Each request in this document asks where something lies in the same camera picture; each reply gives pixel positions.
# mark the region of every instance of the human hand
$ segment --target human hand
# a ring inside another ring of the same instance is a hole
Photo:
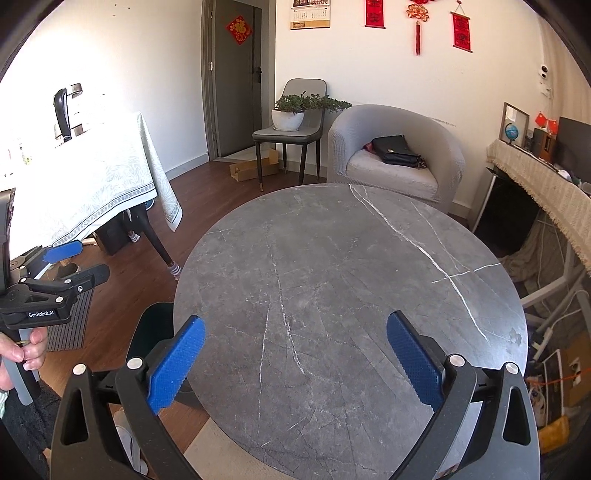
[[[10,338],[0,333],[0,355],[3,358],[13,362],[25,362],[25,370],[39,370],[45,362],[47,354],[47,327],[38,327],[33,329],[30,343],[24,347],[19,347]],[[0,365],[0,390],[11,390],[14,388],[4,363]]]

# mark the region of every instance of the globe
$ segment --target globe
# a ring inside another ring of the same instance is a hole
[[[505,135],[513,142],[519,136],[519,129],[514,124],[508,124],[505,127]]]

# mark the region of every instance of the chair leg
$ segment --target chair leg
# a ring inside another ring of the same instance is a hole
[[[287,174],[287,144],[283,144],[283,173]]]
[[[256,149],[256,170],[259,175],[259,188],[262,191],[262,160],[261,160],[261,144],[259,142],[255,142],[255,149]]]
[[[301,146],[301,162],[300,162],[300,181],[298,185],[304,184],[304,170],[306,169],[306,154],[308,153],[308,145]]]
[[[320,140],[316,141],[316,181],[320,181]]]

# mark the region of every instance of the gray door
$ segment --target gray door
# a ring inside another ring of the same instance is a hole
[[[252,31],[243,43],[228,30],[242,16]],[[261,126],[262,10],[232,0],[217,0],[213,22],[213,101],[217,156],[254,145]]]

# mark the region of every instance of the desk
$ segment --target desk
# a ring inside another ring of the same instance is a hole
[[[81,240],[156,196],[173,231],[183,216],[141,113],[73,138],[21,166],[14,177],[13,184],[3,185],[16,188],[11,258],[38,245]],[[142,228],[163,255],[149,223]]]
[[[536,201],[556,227],[569,241],[563,275],[540,290],[521,299],[523,307],[542,301],[575,281],[558,308],[538,328],[541,332],[554,322],[567,306],[572,295],[580,289],[586,272],[591,271],[591,199],[574,184],[560,177],[532,156],[501,140],[495,140],[487,150],[489,161],[506,172]],[[581,265],[574,266],[575,257]],[[591,307],[585,293],[577,293],[587,329],[591,332]]]

